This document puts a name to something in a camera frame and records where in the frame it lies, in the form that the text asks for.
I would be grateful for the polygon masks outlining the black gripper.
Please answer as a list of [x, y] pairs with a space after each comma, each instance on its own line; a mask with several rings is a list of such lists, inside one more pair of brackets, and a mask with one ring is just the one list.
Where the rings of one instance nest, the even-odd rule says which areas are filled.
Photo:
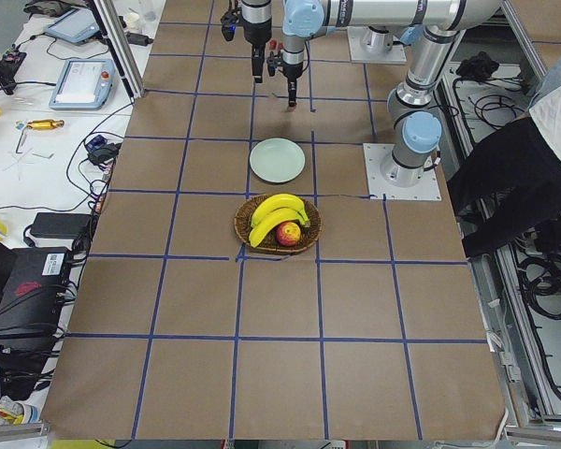
[[[265, 46], [252, 45], [252, 77], [254, 82], [263, 81], [265, 64]], [[271, 52], [266, 58], [268, 75], [274, 77], [277, 72], [287, 79], [288, 107], [296, 106], [297, 79], [304, 70], [304, 53], [289, 51]]]
[[242, 0], [240, 2], [244, 36], [253, 46], [265, 46], [271, 39], [271, 3], [271, 0]]

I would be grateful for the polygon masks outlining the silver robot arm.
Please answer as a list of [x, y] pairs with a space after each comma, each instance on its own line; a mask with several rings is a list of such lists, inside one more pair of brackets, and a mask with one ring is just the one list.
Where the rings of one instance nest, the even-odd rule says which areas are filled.
[[221, 24], [226, 40], [233, 39], [236, 27], [243, 28], [252, 46], [255, 82], [261, 82], [265, 73], [284, 75], [289, 107], [296, 104], [297, 81], [304, 72], [304, 54], [312, 39], [356, 25], [378, 33], [421, 27], [423, 32], [412, 45], [407, 76], [388, 100], [395, 128], [404, 130], [403, 120], [430, 103], [464, 31], [482, 24], [499, 6], [497, 1], [286, 1], [280, 51], [266, 49], [272, 38], [269, 1], [231, 1]]
[[353, 1], [283, 2], [283, 41], [270, 41], [266, 68], [269, 76], [279, 71], [286, 78], [289, 108], [296, 106], [298, 79], [309, 64], [308, 42], [345, 28], [352, 10]]

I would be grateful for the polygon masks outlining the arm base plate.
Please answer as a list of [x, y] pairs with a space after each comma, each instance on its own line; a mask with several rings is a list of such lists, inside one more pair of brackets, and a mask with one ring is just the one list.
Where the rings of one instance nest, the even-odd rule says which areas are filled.
[[407, 62], [403, 44], [387, 30], [349, 27], [347, 36], [352, 63], [404, 65]]
[[364, 162], [368, 196], [377, 200], [440, 201], [435, 166], [430, 157], [417, 168], [400, 166], [393, 144], [365, 143]]

